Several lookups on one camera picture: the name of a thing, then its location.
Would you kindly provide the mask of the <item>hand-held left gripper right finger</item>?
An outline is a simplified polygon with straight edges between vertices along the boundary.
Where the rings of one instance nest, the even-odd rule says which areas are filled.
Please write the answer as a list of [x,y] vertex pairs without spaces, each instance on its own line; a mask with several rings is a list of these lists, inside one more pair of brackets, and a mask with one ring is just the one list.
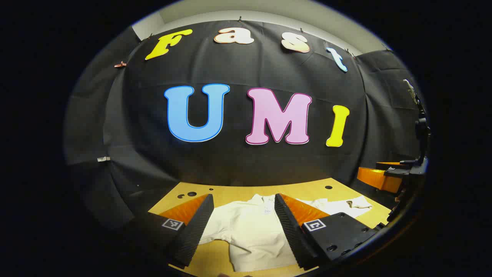
[[337,263],[379,231],[344,212],[327,214],[284,194],[275,195],[274,209],[304,270]]

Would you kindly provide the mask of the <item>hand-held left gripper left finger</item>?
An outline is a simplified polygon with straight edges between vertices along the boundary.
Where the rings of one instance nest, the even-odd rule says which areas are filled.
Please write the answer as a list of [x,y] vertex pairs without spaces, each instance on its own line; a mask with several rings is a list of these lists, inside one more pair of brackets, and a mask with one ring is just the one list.
[[158,260],[184,269],[190,265],[213,211],[213,195],[204,194],[165,212],[136,217],[127,226],[127,236]]

